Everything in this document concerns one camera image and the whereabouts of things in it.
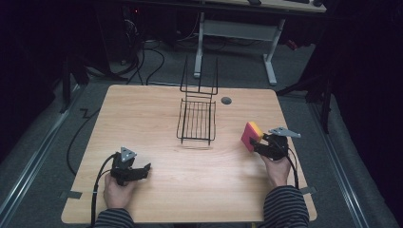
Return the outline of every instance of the person's left hand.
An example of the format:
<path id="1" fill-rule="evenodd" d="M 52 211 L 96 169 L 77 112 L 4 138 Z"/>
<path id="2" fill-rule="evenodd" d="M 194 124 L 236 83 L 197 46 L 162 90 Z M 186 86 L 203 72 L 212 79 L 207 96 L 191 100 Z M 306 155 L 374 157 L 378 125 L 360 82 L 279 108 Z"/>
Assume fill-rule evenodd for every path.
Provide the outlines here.
<path id="1" fill-rule="evenodd" d="M 126 208 L 133 197 L 136 181 L 126 182 L 126 186 L 121 186 L 110 174 L 105 175 L 104 199 L 107 208 Z"/>

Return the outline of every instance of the dark background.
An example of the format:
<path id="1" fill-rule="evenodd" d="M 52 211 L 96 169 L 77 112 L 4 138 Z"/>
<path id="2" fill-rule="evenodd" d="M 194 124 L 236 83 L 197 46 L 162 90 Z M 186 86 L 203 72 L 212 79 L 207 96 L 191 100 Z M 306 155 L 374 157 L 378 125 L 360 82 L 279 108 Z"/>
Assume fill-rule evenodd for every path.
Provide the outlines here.
<path id="1" fill-rule="evenodd" d="M 403 225 L 399 210 L 403 183 L 399 178 L 398 138 L 402 98 L 399 77 L 403 75 L 402 2 L 324 3 L 329 15 L 343 17 L 361 15 L 371 4 L 376 7 L 343 24 L 323 26 L 290 19 L 280 42 L 293 40 L 299 46 L 317 45 L 300 80 L 317 75 L 327 79 L 329 72 L 335 76 L 333 93 L 355 147 L 395 218 Z M 108 71 L 108 61 L 127 59 L 127 48 L 122 47 L 125 36 L 116 10 L 110 15 L 97 15 L 91 5 L 62 1 L 8 1 L 0 9 L 3 160 L 29 124 L 54 99 L 52 89 L 63 75 L 63 61 L 68 55 L 78 55 L 83 65 Z M 197 15 L 148 7 L 140 8 L 140 13 L 144 35 L 161 39 L 172 47 L 181 38 L 177 30 L 181 34 L 190 32 Z M 326 71 L 330 63 L 333 68 Z M 323 90 L 326 86 L 323 82 L 327 81 L 303 89 Z"/>

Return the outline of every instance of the striped sleeve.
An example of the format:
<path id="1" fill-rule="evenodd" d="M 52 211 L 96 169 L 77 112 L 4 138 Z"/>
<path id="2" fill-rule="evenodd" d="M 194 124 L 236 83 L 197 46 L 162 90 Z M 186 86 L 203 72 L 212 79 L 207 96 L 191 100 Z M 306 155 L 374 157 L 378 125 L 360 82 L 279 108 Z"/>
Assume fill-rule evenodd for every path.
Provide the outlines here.
<path id="1" fill-rule="evenodd" d="M 293 186 L 281 186 L 272 190 L 264 202 L 265 228 L 308 227 L 309 215 L 301 192 Z"/>
<path id="2" fill-rule="evenodd" d="M 120 228 L 132 228 L 134 227 L 133 218 L 130 214 L 123 209 L 107 209 L 98 215 L 95 222 L 97 228 L 106 227 L 120 227 Z"/>

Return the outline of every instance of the red and yellow sponge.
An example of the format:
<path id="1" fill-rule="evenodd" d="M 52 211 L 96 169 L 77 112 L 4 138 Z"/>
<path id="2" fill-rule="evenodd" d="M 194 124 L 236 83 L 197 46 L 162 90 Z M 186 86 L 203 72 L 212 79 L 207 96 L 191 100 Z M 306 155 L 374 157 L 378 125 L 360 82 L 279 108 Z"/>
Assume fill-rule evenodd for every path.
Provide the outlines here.
<path id="1" fill-rule="evenodd" d="M 255 122 L 246 123 L 242 137 L 240 138 L 249 152 L 253 152 L 253 145 L 250 143 L 250 138 L 256 140 L 257 143 L 260 143 L 261 138 L 263 138 L 263 132 L 258 128 Z"/>

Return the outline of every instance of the black wire rack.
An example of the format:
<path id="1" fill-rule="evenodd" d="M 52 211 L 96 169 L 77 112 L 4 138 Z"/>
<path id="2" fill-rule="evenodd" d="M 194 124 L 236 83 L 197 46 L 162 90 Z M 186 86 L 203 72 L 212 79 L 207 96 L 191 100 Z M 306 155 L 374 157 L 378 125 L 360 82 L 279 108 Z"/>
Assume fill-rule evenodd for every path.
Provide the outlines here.
<path id="1" fill-rule="evenodd" d="M 178 121 L 177 137 L 184 140 L 211 141 L 216 139 L 216 102 L 213 95 L 217 95 L 218 88 L 218 59 L 212 79 L 202 82 L 202 73 L 196 79 L 197 85 L 189 85 L 187 74 L 187 56 L 184 62 L 181 81 L 181 92 L 184 99 L 181 100 L 181 113 Z"/>

